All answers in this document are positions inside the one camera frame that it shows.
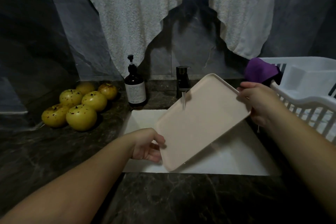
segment purple cloth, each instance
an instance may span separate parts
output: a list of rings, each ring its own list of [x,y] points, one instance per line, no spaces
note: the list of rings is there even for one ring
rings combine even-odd
[[[279,74],[279,68],[268,64],[259,58],[253,58],[249,61],[245,69],[245,79],[248,82],[263,83],[267,79]]]

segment forearm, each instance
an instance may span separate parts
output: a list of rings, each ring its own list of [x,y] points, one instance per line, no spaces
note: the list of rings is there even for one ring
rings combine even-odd
[[[336,219],[336,149],[303,120],[281,109],[266,127],[308,188]]]
[[[131,157],[128,138],[118,138],[90,159],[40,188],[0,223],[90,223]]]

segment white towel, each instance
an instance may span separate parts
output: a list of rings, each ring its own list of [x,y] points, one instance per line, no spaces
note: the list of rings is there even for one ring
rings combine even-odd
[[[138,66],[147,45],[162,30],[162,19],[181,0],[91,0],[113,63],[123,77],[128,75],[129,54]],[[260,54],[272,23],[274,0],[212,0],[210,7],[222,22],[221,38],[234,53],[248,59]]]

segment hand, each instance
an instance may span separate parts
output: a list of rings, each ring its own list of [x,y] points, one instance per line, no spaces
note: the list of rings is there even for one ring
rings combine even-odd
[[[286,110],[278,95],[271,88],[256,82],[242,82],[237,88],[240,97],[245,97],[252,106],[251,118],[259,126],[266,127],[272,115]]]
[[[165,143],[163,136],[153,128],[143,128],[125,135],[131,142],[131,158],[146,159],[155,163],[161,160],[159,145]]]

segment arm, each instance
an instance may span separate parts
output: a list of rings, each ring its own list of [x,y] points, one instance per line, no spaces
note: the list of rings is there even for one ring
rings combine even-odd
[[[251,118],[263,126],[314,196],[336,220],[336,148],[287,110],[270,88],[243,82],[238,88],[253,107]]]
[[[40,188],[10,210],[0,223],[90,223],[129,158],[159,162],[165,142],[152,128],[124,135]]]

